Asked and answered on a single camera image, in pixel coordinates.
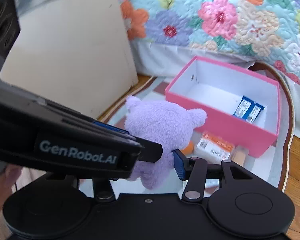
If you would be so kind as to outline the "left hand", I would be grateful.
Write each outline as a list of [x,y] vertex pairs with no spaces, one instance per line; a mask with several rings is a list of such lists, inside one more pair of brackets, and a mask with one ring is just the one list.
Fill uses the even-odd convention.
[[22,167],[9,164],[0,174],[0,211],[6,199],[12,194],[12,186],[20,177],[21,171]]

